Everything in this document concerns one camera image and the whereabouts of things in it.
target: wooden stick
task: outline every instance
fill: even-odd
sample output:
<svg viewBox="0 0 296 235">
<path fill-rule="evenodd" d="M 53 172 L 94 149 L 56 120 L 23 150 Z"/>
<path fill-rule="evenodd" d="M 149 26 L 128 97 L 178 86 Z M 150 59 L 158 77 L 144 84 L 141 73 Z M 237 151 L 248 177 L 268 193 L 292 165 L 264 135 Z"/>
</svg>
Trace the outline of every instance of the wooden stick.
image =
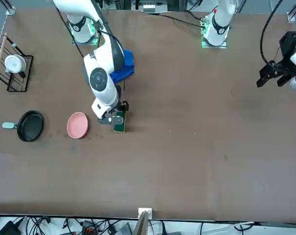
<svg viewBox="0 0 296 235">
<path fill-rule="evenodd" d="M 0 58 L 2 58 L 2 53 L 3 53 L 3 49 L 4 49 L 4 44 L 5 44 L 6 38 L 7 38 L 7 34 L 5 33 L 4 36 L 3 36 L 1 48 L 0 48 Z"/>
</svg>

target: black wire rack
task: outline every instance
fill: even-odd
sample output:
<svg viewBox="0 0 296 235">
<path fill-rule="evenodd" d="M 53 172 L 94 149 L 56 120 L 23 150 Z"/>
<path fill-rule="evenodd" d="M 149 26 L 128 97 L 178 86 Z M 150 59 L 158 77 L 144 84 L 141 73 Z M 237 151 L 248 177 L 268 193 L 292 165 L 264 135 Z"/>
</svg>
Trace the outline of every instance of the black wire rack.
<svg viewBox="0 0 296 235">
<path fill-rule="evenodd" d="M 26 62 L 26 69 L 23 72 L 11 73 L 5 68 L 5 58 L 9 55 L 19 55 Z M 8 92 L 26 92 L 30 80 L 31 68 L 34 56 L 26 55 L 18 48 L 5 33 L 0 43 L 0 81 L 4 83 Z"/>
</svg>

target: pink plate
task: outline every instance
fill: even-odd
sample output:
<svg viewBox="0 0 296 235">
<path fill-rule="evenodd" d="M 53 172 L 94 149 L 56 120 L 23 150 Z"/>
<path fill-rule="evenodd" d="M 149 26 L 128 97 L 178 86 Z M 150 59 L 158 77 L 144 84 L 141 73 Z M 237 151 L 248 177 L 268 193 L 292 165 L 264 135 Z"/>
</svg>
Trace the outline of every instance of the pink plate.
<svg viewBox="0 0 296 235">
<path fill-rule="evenodd" d="M 68 119 L 68 134 L 73 139 L 83 138 L 88 131 L 88 119 L 84 113 L 77 112 Z"/>
</svg>

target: table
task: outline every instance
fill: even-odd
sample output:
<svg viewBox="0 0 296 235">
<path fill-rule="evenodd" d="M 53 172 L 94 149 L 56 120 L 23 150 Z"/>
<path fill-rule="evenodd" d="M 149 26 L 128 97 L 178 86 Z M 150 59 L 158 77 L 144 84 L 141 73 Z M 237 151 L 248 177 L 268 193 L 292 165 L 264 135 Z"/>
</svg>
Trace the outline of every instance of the table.
<svg viewBox="0 0 296 235">
<path fill-rule="evenodd" d="M 268 15 L 236 14 L 227 49 L 201 48 L 199 29 L 161 16 L 104 15 L 135 58 L 124 134 L 97 123 L 82 58 L 55 9 L 8 18 L 4 31 L 35 59 L 25 94 L 0 83 L 0 212 L 136 217 L 151 207 L 163 219 L 296 222 L 296 91 L 274 80 L 256 87 Z M 275 15 L 268 60 L 288 30 Z M 1 128 L 27 110 L 45 118 L 34 143 Z M 89 118 L 82 140 L 66 131 L 76 111 Z"/>
</svg>

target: blue object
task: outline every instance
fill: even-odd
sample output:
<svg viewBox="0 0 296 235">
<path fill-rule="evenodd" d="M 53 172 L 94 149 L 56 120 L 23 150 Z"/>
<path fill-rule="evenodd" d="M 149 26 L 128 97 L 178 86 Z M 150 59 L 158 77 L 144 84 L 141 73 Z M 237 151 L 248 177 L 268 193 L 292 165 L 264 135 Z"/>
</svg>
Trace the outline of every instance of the blue object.
<svg viewBox="0 0 296 235">
<path fill-rule="evenodd" d="M 111 73 L 114 83 L 120 82 L 134 73 L 134 56 L 132 52 L 124 50 L 124 59 L 124 67 L 120 71 Z"/>
</svg>

